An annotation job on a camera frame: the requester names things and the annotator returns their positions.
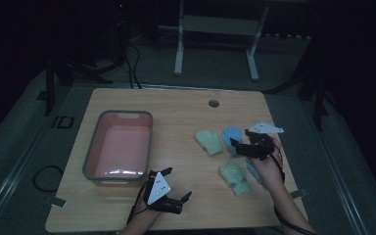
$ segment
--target blue cloth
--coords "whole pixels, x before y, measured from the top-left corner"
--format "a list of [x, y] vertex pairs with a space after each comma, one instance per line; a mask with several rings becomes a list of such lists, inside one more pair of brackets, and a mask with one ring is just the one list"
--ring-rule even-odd
[[237, 151], [236, 148], [231, 146], [230, 138], [237, 140], [240, 144], [243, 144], [241, 129], [231, 126], [225, 128], [221, 134], [221, 139], [224, 141], [225, 146], [227, 146], [233, 156], [236, 156]]

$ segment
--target white table leg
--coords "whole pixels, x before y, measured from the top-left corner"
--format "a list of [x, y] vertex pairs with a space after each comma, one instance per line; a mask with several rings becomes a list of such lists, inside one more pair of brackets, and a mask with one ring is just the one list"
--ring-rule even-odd
[[178, 29], [178, 48], [176, 49], [176, 59], [175, 59], [175, 68], [173, 73], [175, 75], [182, 74], [182, 63], [184, 59], [184, 1], [179, 1], [179, 29]]
[[268, 7], [265, 7], [263, 13], [261, 14], [258, 27], [256, 28], [256, 34], [253, 40], [253, 44], [250, 47], [250, 49], [246, 50], [247, 62], [249, 63], [249, 71], [250, 71], [250, 76], [251, 76], [252, 81], [259, 80], [258, 69], [256, 68], [255, 52], [256, 52], [256, 48], [258, 47], [259, 39], [261, 37], [261, 32], [263, 30], [264, 21], [267, 17], [267, 13], [268, 13]]

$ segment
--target dark background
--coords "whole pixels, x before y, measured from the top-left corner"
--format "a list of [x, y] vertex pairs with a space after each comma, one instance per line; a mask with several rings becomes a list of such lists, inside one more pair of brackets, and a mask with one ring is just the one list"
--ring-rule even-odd
[[[235, 17], [239, 10], [230, 1], [218, 8], [215, 1], [186, 2], [192, 11], [213, 9], [216, 15]], [[270, 4], [263, 33], [312, 37], [313, 50], [303, 56], [302, 65], [310, 70], [308, 62], [314, 58], [322, 64], [326, 88], [376, 178], [376, 1]], [[92, 65], [103, 56], [95, 52], [100, 52], [98, 41], [106, 33], [125, 39], [137, 28], [155, 39], [158, 25], [177, 26], [177, 13], [174, 0], [0, 1], [0, 122], [45, 69], [49, 56], [67, 55]], [[125, 53], [125, 45], [118, 53]], [[58, 66], [59, 72], [66, 71], [63, 60]], [[69, 73], [61, 74], [61, 82], [71, 84]]]

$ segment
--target metal frame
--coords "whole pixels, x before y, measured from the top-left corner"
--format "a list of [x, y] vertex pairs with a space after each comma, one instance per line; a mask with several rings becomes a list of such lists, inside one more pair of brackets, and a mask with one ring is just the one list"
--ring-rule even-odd
[[184, 58], [184, 31], [201, 31], [252, 36], [254, 40], [252, 46], [246, 50], [246, 57], [249, 64], [251, 80], [259, 80], [258, 69], [255, 61], [255, 52], [258, 47], [265, 19], [267, 17], [269, 10], [268, 7], [264, 8], [259, 21], [250, 21], [184, 15], [184, 0], [180, 0], [179, 3], [178, 47], [176, 50], [175, 68], [173, 71], [175, 75], [182, 75], [182, 64]]

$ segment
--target tray rim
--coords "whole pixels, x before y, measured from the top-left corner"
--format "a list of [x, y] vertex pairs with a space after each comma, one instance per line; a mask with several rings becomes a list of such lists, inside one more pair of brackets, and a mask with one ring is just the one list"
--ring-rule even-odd
[[[122, 178], [122, 177], [94, 177], [94, 176], [90, 176], [86, 173], [85, 171], [85, 168], [87, 166], [87, 163], [88, 163], [88, 159], [90, 157], [90, 150], [93, 146], [93, 140], [95, 138], [95, 135], [96, 135], [96, 132], [99, 128], [99, 124], [100, 124], [100, 121], [102, 119], [102, 117], [106, 114], [110, 114], [110, 113], [122, 113], [122, 114], [144, 114], [144, 115], [148, 115], [150, 118], [151, 118], [151, 125], [149, 126], [150, 127], [150, 133], [149, 133], [149, 142], [148, 142], [148, 156], [146, 157], [146, 163], [145, 163], [145, 170], [143, 171], [142, 174], [138, 175], [137, 177], [135, 178]], [[149, 157], [150, 157], [150, 150], [151, 150], [151, 141], [152, 141], [152, 129], [153, 129], [153, 126], [154, 126], [154, 117], [152, 116], [152, 114], [148, 111], [130, 111], [130, 110], [105, 110], [103, 111], [102, 113], [100, 113], [99, 117], [97, 118], [97, 122], [96, 122], [96, 126], [94, 127], [94, 131], [93, 131], [93, 135], [91, 137], [91, 141], [90, 141], [90, 144], [87, 148], [87, 153], [86, 153], [86, 157], [84, 159], [84, 163], [83, 163], [83, 166], [81, 168], [81, 171], [84, 175], [85, 178], [91, 180], [91, 181], [95, 181], [95, 182], [98, 182], [98, 183], [102, 183], [102, 184], [105, 184], [101, 181], [114, 181], [114, 182], [134, 182], [134, 181], [138, 181], [140, 180], [141, 178], [145, 177], [147, 171], [148, 171], [148, 165], [149, 165]]]

